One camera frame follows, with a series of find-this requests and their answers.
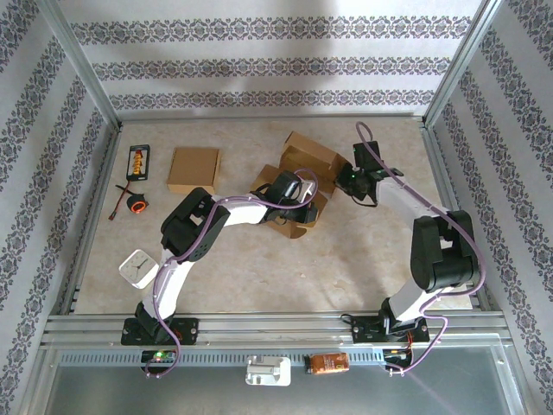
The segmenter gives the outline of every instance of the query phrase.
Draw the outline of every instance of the wall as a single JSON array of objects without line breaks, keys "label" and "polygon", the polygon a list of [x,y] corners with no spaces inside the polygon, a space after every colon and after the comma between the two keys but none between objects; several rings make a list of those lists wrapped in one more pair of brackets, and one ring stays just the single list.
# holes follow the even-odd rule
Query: wall
[{"label": "wall", "polygon": [[480,0],[60,0],[122,119],[422,115]]},{"label": "wall", "polygon": [[16,413],[112,137],[32,0],[0,0],[0,413]]},{"label": "wall", "polygon": [[435,125],[540,413],[553,412],[552,5],[503,3]]}]

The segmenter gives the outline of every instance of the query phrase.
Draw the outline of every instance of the alarm clock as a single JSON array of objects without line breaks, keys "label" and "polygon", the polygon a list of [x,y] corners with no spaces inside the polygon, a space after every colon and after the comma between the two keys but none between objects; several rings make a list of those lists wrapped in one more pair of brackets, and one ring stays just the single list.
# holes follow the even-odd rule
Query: alarm clock
[{"label": "alarm clock", "polygon": [[142,289],[154,279],[158,269],[150,255],[137,249],[119,266],[119,273],[133,287]]}]

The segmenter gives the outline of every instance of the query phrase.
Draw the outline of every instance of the cardboard box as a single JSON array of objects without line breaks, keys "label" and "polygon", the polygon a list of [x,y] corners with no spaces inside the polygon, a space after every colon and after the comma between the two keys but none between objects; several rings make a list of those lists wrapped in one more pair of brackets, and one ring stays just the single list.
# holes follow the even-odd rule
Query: cardboard box
[{"label": "cardboard box", "polygon": [[[295,171],[301,167],[313,170],[319,179],[319,190],[332,195],[336,186],[334,180],[347,163],[347,160],[322,144],[292,131],[286,139],[278,167]],[[309,179],[308,174],[299,175]]]},{"label": "cardboard box", "polygon": [[221,152],[207,147],[177,147],[173,153],[167,187],[173,193],[188,195],[204,188],[215,195]]},{"label": "cardboard box", "polygon": [[[280,173],[282,173],[282,169],[279,169],[274,166],[270,166],[269,164],[265,164],[265,167],[261,170],[259,175],[257,176],[257,179],[255,182],[251,185],[250,191],[253,191],[259,186],[265,184],[265,183],[273,183],[275,179],[278,177]],[[272,227],[277,232],[281,233],[282,235],[286,236],[290,239],[297,239],[303,236],[309,228],[314,227],[315,223],[319,220],[319,217],[321,216],[322,210],[327,205],[328,199],[321,194],[321,192],[317,192],[315,195],[315,198],[313,199],[313,203],[317,207],[318,214],[317,219],[315,222],[311,223],[297,223],[292,220],[288,220],[283,225],[277,225],[275,222],[267,222],[266,225],[268,227]]]}]

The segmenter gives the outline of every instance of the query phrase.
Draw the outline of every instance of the battery pack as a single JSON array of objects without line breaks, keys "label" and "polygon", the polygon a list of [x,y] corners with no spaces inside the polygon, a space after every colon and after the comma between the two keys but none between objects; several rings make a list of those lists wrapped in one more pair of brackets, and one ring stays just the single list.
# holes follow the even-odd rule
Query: battery pack
[{"label": "battery pack", "polygon": [[327,353],[305,356],[307,374],[340,374],[349,370],[347,353]]},{"label": "battery pack", "polygon": [[127,163],[127,180],[137,182],[148,180],[149,145],[132,145],[129,148],[129,162]]}]

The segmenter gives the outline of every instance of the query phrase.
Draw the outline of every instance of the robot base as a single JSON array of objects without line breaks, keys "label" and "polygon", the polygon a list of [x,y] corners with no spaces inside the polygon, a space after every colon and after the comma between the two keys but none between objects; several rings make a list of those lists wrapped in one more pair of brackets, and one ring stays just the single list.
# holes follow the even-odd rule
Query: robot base
[{"label": "robot base", "polygon": [[424,318],[387,334],[379,316],[350,316],[345,314],[342,315],[342,321],[352,326],[354,344],[401,342],[407,339],[407,333],[409,332],[413,335],[413,342],[415,343],[430,341],[428,326]]},{"label": "robot base", "polygon": [[[198,338],[197,318],[173,318],[169,328],[179,338],[182,346],[193,346]],[[124,346],[174,346],[175,342],[168,335],[163,340],[156,341],[136,318],[127,318],[124,321],[121,344]]]}]

